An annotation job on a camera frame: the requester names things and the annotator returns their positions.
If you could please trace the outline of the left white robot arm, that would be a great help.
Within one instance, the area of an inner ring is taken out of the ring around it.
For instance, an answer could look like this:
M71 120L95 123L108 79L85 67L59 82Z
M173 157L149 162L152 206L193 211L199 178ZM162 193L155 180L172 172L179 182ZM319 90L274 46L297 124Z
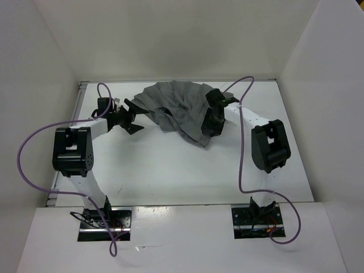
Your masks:
M92 171L94 166L93 140L111 131L114 126L123 128L133 135L144 129L135 125L138 114L147 114L128 99L125 109L107 97L97 100L95 114L104 114L72 127L61 127L55 131L53 145L53 168L75 186L84 202L84 212L87 220L93 219L100 227L107 227L113 222L113 212L110 201L100 189Z

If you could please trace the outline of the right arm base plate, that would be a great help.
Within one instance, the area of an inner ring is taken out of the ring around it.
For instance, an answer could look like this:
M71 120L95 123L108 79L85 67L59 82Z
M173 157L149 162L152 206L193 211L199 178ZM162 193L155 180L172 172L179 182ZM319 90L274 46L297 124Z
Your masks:
M279 205L273 201L270 205L259 207L253 198L249 204L231 207L234 239L283 238L283 219Z

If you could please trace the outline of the grey pleated skirt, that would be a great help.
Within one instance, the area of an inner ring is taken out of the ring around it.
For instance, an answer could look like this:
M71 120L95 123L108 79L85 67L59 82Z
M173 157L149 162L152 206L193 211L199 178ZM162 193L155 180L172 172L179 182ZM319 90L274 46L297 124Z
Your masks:
M211 137L202 133L201 126L210 108L206 95L213 89L191 81L157 82L131 102L147 110L147 116L163 132L177 132L186 142L206 147Z

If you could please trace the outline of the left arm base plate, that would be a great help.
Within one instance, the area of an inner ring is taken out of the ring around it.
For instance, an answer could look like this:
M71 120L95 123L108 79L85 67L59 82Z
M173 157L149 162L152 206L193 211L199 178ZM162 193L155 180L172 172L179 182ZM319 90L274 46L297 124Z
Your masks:
M129 241L131 237L132 207L114 206L105 220L116 241ZM96 210L70 212L80 222L78 242L111 241L107 228Z

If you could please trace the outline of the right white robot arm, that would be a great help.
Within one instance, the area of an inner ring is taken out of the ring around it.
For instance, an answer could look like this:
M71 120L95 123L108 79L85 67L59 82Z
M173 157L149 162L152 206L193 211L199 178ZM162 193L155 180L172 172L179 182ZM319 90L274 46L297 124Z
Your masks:
M259 116L233 97L225 97L219 89L206 95L208 109L201 126L202 133L215 137L222 133L226 121L240 127L241 155L238 186L250 196L249 216L263 223L276 204L274 183L278 169L291 157L291 149L281 120L270 121Z

